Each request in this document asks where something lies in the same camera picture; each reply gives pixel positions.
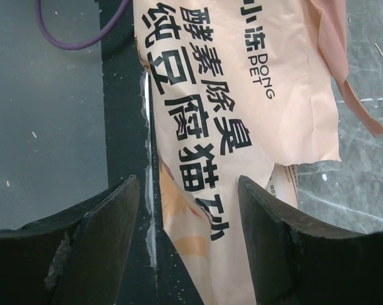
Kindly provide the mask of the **peach cat litter bag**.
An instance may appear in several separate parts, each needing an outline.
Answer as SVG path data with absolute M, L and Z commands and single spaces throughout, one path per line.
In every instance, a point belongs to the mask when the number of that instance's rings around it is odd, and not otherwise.
M 151 95 L 164 231 L 204 304 L 254 304 L 239 177 L 298 204 L 297 167 L 339 160 L 331 83 L 349 81 L 345 1 L 134 1 Z

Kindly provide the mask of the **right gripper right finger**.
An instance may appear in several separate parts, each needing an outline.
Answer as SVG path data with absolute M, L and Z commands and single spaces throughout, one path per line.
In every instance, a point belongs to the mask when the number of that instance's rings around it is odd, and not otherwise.
M 246 176 L 238 197 L 258 304 L 383 304 L 383 231 L 313 218 Z

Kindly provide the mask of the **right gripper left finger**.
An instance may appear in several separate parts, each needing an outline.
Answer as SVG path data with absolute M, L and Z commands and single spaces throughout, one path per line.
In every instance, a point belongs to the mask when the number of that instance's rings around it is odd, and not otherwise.
M 130 176 L 20 229 L 0 230 L 0 304 L 114 304 L 139 206 Z

